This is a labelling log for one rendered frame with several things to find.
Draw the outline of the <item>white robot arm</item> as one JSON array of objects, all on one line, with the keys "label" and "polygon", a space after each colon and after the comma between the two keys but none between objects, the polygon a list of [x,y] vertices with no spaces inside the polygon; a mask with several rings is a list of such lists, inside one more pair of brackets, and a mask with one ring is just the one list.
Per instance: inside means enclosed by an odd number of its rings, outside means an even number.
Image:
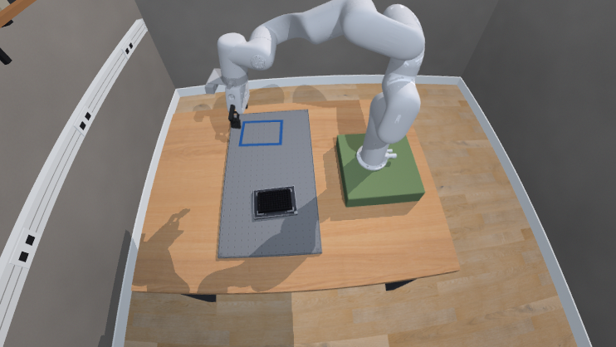
[{"label": "white robot arm", "polygon": [[317,45],[341,35],[357,46],[391,57],[382,81],[383,92],[370,104],[364,147],[356,155],[363,168],[382,169],[389,158],[397,158],[397,154],[389,154],[393,152],[389,144],[408,133],[420,109],[415,80],[423,61],[425,38],[419,20],[404,5],[391,5],[382,15],[372,0],[332,0],[261,24],[249,42],[238,33],[224,34],[218,39],[221,70],[213,69],[205,85],[206,94],[214,95],[218,85],[243,85],[248,80],[247,68],[269,69],[276,44],[301,37]]}]

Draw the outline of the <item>black well plate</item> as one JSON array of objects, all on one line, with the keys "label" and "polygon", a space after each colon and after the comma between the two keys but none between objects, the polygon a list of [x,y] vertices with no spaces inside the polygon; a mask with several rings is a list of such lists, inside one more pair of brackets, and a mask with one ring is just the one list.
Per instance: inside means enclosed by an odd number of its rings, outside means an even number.
[{"label": "black well plate", "polygon": [[273,213],[292,210],[291,190],[288,188],[258,192],[257,202],[258,213]]}]

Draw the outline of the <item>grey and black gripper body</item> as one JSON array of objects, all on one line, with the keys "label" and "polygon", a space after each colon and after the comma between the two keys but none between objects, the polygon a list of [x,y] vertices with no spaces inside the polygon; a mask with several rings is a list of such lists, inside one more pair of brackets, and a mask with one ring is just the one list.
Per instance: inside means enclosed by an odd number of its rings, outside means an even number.
[{"label": "grey and black gripper body", "polygon": [[244,113],[250,95],[248,82],[244,84],[240,86],[232,86],[231,88],[225,85],[228,112],[230,110],[230,106],[235,105],[235,109],[239,115]]}]

